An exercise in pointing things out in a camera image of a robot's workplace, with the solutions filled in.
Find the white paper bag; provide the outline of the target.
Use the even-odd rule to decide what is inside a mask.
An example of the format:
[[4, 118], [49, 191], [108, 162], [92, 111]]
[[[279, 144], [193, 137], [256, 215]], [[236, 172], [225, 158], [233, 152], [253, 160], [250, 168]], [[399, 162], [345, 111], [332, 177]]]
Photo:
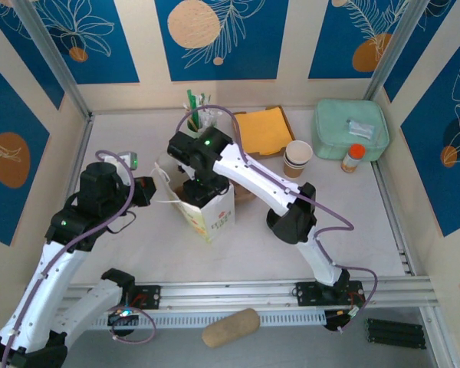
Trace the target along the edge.
[[189, 179], [187, 173], [178, 168], [177, 162], [167, 153], [161, 153], [155, 161], [155, 173], [166, 191], [168, 200], [178, 209], [186, 221], [206, 242], [212, 242], [224, 230], [235, 224], [234, 187], [229, 185], [223, 195], [217, 195], [199, 208], [187, 202], [173, 200], [173, 189]]

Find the mint green utensil cup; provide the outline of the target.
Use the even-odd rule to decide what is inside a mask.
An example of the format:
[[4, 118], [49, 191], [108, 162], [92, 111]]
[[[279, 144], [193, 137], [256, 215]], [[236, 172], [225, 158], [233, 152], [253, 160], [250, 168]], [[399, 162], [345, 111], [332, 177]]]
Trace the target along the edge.
[[205, 114], [203, 114], [203, 115], [199, 114], [199, 122], [198, 122], [198, 124], [196, 124], [196, 125], [198, 126], [198, 130], [197, 130], [196, 132], [191, 131], [191, 130], [187, 127], [187, 130], [188, 130], [187, 133], [188, 133], [188, 135], [189, 135], [190, 137], [192, 137], [192, 138], [198, 138], [198, 137], [200, 137], [200, 136], [208, 129], [208, 128], [205, 128], [205, 127], [203, 126], [203, 116], [204, 116], [204, 115], [205, 115]]

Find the wooden stirrer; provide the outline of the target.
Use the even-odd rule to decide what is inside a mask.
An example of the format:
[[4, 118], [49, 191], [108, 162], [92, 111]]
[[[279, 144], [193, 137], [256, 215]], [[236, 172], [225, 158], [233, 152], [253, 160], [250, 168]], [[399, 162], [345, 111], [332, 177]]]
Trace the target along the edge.
[[[188, 106], [186, 103], [183, 104], [183, 107], [185, 109], [185, 112], [186, 113], [189, 113], [192, 108], [190, 106]], [[198, 130], [198, 126], [195, 124], [193, 118], [192, 118], [192, 114], [190, 114], [186, 120], [186, 125], [187, 127], [193, 131], [193, 132], [196, 132]]]

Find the green wrapped straw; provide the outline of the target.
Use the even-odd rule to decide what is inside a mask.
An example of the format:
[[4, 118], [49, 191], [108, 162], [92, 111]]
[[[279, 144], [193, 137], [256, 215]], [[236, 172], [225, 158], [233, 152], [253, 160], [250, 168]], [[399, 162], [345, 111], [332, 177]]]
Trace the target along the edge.
[[192, 91], [188, 89], [187, 91], [187, 96], [189, 100], [189, 106], [192, 111], [192, 122], [195, 124], [198, 124], [199, 122], [199, 117], [198, 117], [198, 111], [196, 110], [197, 108], [197, 99], [196, 96], [192, 94]]

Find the pulp cup carrier stack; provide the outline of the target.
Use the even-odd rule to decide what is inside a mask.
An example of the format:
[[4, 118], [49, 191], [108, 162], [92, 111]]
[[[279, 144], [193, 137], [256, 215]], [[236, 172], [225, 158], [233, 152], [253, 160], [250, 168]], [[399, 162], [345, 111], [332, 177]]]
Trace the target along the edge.
[[234, 195], [235, 195], [235, 204], [243, 204], [252, 201], [256, 198], [256, 195], [251, 191], [247, 190], [244, 186], [234, 182]]

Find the brown paper cup stack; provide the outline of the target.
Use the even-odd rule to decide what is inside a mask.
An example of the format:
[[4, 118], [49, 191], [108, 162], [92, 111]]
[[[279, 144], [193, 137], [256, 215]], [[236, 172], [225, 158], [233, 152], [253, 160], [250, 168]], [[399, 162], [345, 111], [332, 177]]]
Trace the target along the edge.
[[313, 156], [312, 147], [301, 140], [290, 142], [284, 151], [284, 174], [289, 178], [297, 178]]

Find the black base connector board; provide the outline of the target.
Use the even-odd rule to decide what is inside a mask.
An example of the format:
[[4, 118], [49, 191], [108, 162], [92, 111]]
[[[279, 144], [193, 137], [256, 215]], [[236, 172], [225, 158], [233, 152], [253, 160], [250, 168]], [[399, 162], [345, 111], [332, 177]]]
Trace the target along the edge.
[[107, 326], [118, 337], [127, 337], [134, 332], [134, 327], [139, 323], [139, 315], [131, 310], [117, 309], [108, 315]]
[[343, 333], [344, 328], [357, 315], [360, 309], [355, 306], [350, 310], [326, 310], [325, 328], [332, 332]]

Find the mint green zip pouch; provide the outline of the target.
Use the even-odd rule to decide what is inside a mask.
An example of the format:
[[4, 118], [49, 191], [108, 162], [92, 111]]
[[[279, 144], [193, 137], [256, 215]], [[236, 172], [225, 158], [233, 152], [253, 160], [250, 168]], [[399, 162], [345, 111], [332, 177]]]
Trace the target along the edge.
[[[368, 140], [348, 133], [347, 119], [375, 126]], [[312, 148], [321, 159], [342, 160], [348, 149], [359, 143], [366, 148], [365, 161], [378, 160], [389, 145], [386, 120], [380, 106], [370, 100], [319, 101], [312, 119]]]

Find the orange capped bottle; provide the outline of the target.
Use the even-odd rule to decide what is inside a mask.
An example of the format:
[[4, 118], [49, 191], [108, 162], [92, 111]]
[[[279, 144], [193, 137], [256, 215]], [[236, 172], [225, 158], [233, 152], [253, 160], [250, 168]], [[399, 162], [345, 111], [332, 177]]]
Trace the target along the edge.
[[341, 169], [345, 173], [353, 173], [361, 160], [363, 159], [364, 155], [366, 154], [365, 146], [354, 143], [347, 151], [345, 157], [341, 162]]

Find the small clear plastic packet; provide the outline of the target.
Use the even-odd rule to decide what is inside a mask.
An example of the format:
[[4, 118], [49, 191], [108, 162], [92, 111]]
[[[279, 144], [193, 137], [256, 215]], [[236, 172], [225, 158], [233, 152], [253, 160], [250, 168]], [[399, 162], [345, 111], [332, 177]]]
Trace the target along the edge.
[[352, 119], [347, 119], [348, 133], [354, 136], [361, 136], [365, 139], [372, 139], [375, 133], [375, 126], [366, 123], [359, 123]]

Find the brown cork roll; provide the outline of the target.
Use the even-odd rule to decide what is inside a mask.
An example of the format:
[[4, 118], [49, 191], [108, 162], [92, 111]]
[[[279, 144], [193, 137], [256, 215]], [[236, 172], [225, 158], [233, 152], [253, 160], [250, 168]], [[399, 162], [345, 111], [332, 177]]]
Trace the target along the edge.
[[253, 334], [260, 326], [258, 313], [247, 308], [208, 325], [202, 332], [202, 341], [210, 348], [223, 347]]

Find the black ridged block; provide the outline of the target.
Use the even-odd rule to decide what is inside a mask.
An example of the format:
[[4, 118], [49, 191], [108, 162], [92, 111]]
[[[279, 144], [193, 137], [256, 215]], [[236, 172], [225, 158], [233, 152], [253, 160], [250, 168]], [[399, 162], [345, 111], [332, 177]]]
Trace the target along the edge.
[[370, 343], [418, 350], [426, 349], [426, 339], [422, 325], [367, 318], [366, 338]]

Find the aluminium frame post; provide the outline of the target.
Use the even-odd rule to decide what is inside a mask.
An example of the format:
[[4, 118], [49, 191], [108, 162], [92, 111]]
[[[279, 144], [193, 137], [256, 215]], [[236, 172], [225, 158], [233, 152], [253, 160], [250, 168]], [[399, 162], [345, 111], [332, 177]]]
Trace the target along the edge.
[[373, 72], [370, 82], [363, 94], [363, 100], [374, 100], [403, 52], [406, 43], [414, 32], [430, 0], [409, 0], [407, 9], [399, 20], [387, 49]]
[[70, 69], [33, 4], [29, 0], [11, 0], [11, 3], [15, 13], [18, 15], [21, 23], [24, 25], [58, 83], [80, 115], [86, 121], [89, 121], [92, 113], [81, 95]]

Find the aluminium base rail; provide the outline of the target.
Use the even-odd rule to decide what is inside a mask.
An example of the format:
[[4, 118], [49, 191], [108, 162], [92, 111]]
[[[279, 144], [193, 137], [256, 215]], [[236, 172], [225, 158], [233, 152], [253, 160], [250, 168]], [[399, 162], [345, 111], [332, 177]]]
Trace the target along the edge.
[[[369, 308], [437, 307], [438, 298], [427, 276], [359, 278], [370, 299]], [[162, 283], [159, 312], [297, 310], [296, 280]]]

